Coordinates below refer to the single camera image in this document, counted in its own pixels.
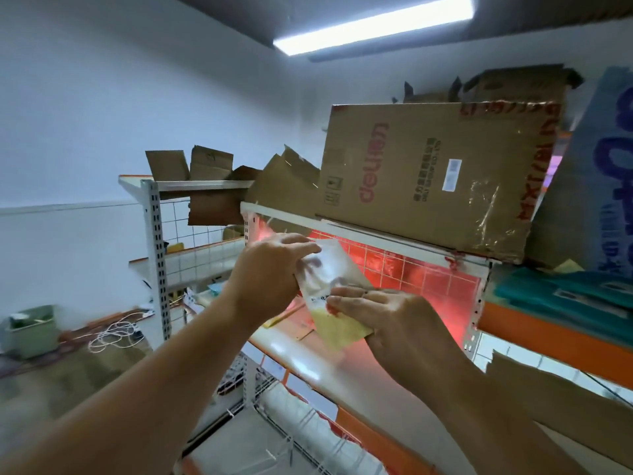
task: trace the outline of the yellow package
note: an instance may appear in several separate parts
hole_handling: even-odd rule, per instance
[[[372,329],[344,313],[338,313],[337,316],[329,313],[325,307],[327,297],[332,288],[337,286],[353,285],[369,290],[372,284],[345,253],[338,240],[317,240],[316,243],[321,247],[321,252],[299,260],[295,277],[317,333],[329,348],[340,350],[365,338],[372,333]]]

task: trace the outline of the clear plastic bag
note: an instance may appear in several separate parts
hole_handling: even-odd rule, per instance
[[[316,243],[321,252],[299,260],[295,277],[316,331],[329,348],[340,350],[366,337],[372,330],[344,313],[329,313],[325,306],[327,297],[337,286],[352,285],[370,290],[372,284],[338,240],[317,240]]]

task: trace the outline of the ceiling light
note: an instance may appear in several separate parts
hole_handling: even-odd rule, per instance
[[[361,40],[468,20],[473,17],[474,11],[472,0],[438,0],[294,37],[273,40],[273,45],[289,56],[298,55]]]

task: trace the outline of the white cable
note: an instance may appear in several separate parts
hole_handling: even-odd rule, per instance
[[[124,316],[117,322],[110,324],[104,331],[99,332],[97,336],[88,343],[88,351],[90,353],[100,353],[106,350],[109,345],[118,348],[131,348],[142,341],[145,336],[141,333],[138,340],[132,341],[132,336],[137,331],[140,333],[136,323],[125,322],[127,317],[132,315],[140,315],[142,311],[136,311]]]

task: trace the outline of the barcode label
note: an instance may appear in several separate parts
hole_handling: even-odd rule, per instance
[[[444,185],[442,190],[445,192],[454,192],[457,186],[457,177],[460,175],[460,168],[462,167],[462,160],[451,158],[448,160],[448,168],[446,169],[446,176],[444,177]]]

